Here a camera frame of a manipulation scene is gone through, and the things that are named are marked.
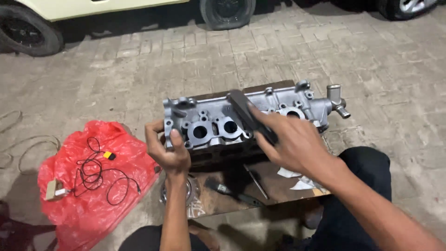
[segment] car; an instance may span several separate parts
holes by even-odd
[[[0,0],[0,43],[33,57],[53,55],[64,47],[55,21],[146,8],[189,0]],[[438,0],[373,0],[389,20],[407,20],[435,8]],[[212,30],[249,23],[256,0],[199,0],[201,15]]]

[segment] left hand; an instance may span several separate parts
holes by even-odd
[[[147,153],[166,172],[168,178],[172,176],[185,176],[191,165],[189,151],[184,147],[183,138],[178,130],[170,132],[170,140],[173,151],[164,148],[165,137],[158,138],[158,133],[164,132],[164,120],[153,121],[145,124],[145,140]]]

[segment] leg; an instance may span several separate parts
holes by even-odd
[[[144,226],[127,237],[119,247],[119,251],[158,251],[161,244],[162,226]],[[196,235],[189,234],[190,244],[194,251],[209,251]]]
[[[339,157],[364,183],[392,201],[390,160],[386,154],[359,146],[346,149]],[[309,250],[378,250],[372,238],[335,196],[323,198],[322,204],[323,217],[312,237]]]

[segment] car wheel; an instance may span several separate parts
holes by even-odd
[[[33,57],[56,54],[63,48],[57,28],[30,9],[0,5],[0,42]]]
[[[255,8],[256,0],[200,0],[201,15],[213,30],[246,25]]]
[[[437,6],[438,0],[378,0],[378,10],[389,20],[408,20]]]

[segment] brick pavement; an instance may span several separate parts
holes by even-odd
[[[445,17],[445,7],[388,22],[369,13],[311,15],[282,6],[229,31],[191,24],[85,39],[46,58],[2,54],[0,114],[20,109],[24,116],[0,141],[63,139],[92,119],[122,122],[143,139],[143,124],[163,118],[166,97],[283,79],[310,80],[318,97],[327,84],[342,84],[352,117],[329,116],[330,150],[368,145],[387,153],[394,203],[446,241]],[[18,176],[5,172],[2,195]],[[151,191],[98,250],[115,249],[140,226],[160,224],[153,217],[157,196]]]

